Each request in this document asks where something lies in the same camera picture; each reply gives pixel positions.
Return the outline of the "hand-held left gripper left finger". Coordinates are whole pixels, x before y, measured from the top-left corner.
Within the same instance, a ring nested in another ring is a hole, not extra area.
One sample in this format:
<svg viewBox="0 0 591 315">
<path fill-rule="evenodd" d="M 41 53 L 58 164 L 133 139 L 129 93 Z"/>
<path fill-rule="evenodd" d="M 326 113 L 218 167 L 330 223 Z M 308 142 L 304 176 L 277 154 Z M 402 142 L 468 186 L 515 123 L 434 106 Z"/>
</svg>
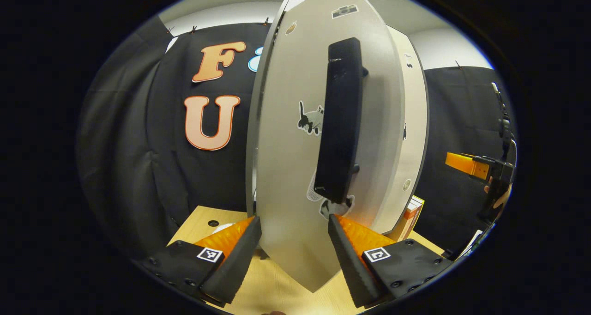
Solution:
<svg viewBox="0 0 591 315">
<path fill-rule="evenodd" d="M 224 307 L 241 287 L 260 237 L 260 218 L 247 218 L 194 243 L 174 241 L 141 267 L 192 299 Z"/>
</svg>

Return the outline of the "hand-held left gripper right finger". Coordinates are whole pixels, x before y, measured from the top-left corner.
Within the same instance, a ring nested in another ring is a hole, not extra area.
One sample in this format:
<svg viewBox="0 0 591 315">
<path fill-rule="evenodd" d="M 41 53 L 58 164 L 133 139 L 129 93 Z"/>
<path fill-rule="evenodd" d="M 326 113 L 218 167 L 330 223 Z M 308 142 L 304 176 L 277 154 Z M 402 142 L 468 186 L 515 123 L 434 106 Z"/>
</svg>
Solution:
<svg viewBox="0 0 591 315">
<path fill-rule="evenodd" d="M 394 241 L 341 215 L 329 216 L 328 234 L 356 307 L 404 299 L 452 265 L 416 239 Z"/>
</svg>

